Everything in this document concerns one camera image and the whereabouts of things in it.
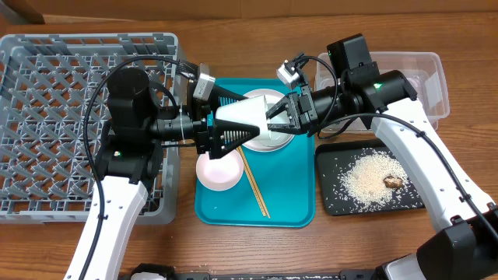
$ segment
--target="gray wire rack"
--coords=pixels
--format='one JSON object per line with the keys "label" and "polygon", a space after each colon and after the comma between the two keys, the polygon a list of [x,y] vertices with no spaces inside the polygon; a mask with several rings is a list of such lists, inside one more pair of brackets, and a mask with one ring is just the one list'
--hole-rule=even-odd
{"label": "gray wire rack", "polygon": [[[0,40],[0,223],[85,221],[93,179],[82,119],[98,82],[116,64],[152,54],[183,59],[172,33],[8,35]],[[176,65],[137,61],[177,101],[186,81]],[[110,118],[104,88],[89,121],[91,149]],[[167,98],[162,98],[166,105]],[[178,148],[168,148],[137,223],[168,223],[176,214]]]}

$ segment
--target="wooden tabletop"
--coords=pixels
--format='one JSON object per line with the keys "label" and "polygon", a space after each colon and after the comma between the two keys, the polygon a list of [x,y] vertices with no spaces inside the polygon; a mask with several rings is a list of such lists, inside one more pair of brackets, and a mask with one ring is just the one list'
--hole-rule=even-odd
{"label": "wooden tabletop", "polygon": [[[498,198],[498,13],[337,16],[10,26],[7,33],[175,33],[192,62],[217,77],[275,78],[299,51],[318,55],[336,40],[363,33],[371,51],[432,51],[441,57],[451,113],[439,136],[468,175]],[[314,75],[314,66],[307,66]],[[371,136],[341,136],[350,141]],[[374,268],[416,251],[434,231],[424,210],[331,217],[317,187],[317,214],[303,229],[208,226],[194,212],[193,149],[181,151],[177,217],[136,226],[121,272],[142,262],[178,271],[324,272]],[[0,278],[60,279],[83,224],[0,225]]]}

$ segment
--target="chopsticks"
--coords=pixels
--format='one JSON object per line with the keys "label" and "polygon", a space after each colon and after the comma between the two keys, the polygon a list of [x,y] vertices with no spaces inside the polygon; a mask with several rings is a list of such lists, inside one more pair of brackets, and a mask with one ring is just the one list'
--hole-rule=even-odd
{"label": "chopsticks", "polygon": [[265,200],[259,191],[258,184],[256,184],[256,180],[254,179],[254,175],[252,174],[251,168],[249,167],[249,163],[247,162],[246,156],[244,155],[244,151],[242,151],[242,147],[237,147],[237,151],[240,153],[242,160],[244,161],[244,171],[249,179],[249,183],[251,184],[252,191],[254,192],[254,196],[256,197],[256,201],[258,202],[259,208],[261,209],[261,213],[264,217],[268,216],[270,219],[270,212],[266,208]]}

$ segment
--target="blue tray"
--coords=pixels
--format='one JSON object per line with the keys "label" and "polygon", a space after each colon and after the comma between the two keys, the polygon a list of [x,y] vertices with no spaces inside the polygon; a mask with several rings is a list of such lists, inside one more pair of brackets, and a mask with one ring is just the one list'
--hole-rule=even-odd
{"label": "blue tray", "polygon": [[[235,93],[253,89],[289,90],[277,79],[217,79]],[[228,191],[211,191],[199,182],[195,212],[205,223],[227,226],[304,227],[315,213],[314,138],[297,135],[274,152],[243,148],[271,218],[264,217],[246,174]]]}

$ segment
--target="pink plate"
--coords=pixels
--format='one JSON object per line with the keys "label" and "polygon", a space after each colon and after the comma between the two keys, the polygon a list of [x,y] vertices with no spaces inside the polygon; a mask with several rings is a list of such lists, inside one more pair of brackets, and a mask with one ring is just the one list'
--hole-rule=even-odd
{"label": "pink plate", "polygon": [[226,191],[235,186],[244,173],[244,162],[240,154],[233,150],[221,159],[209,159],[207,153],[197,159],[197,178],[212,191]]}

